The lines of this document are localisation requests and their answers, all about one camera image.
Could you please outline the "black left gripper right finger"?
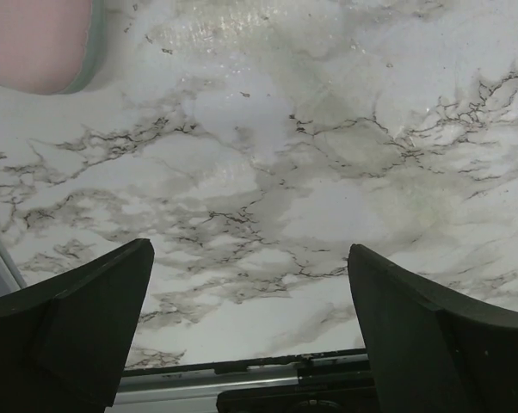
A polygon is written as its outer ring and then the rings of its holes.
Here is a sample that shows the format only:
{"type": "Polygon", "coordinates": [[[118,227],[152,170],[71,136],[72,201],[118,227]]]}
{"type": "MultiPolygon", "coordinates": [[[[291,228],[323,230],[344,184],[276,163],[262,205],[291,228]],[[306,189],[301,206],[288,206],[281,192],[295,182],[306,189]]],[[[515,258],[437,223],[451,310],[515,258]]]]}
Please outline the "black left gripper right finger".
{"type": "Polygon", "coordinates": [[[354,244],[348,278],[384,412],[518,412],[518,312],[354,244]]]}

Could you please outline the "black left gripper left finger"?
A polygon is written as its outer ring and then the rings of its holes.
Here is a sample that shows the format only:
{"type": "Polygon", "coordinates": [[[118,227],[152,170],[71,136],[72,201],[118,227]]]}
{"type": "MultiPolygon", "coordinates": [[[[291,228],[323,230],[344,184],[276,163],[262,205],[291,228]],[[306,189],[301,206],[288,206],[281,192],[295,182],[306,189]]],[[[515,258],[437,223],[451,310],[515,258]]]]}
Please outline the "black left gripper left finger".
{"type": "Polygon", "coordinates": [[[112,406],[153,262],[139,238],[0,297],[0,412],[112,406]]]}

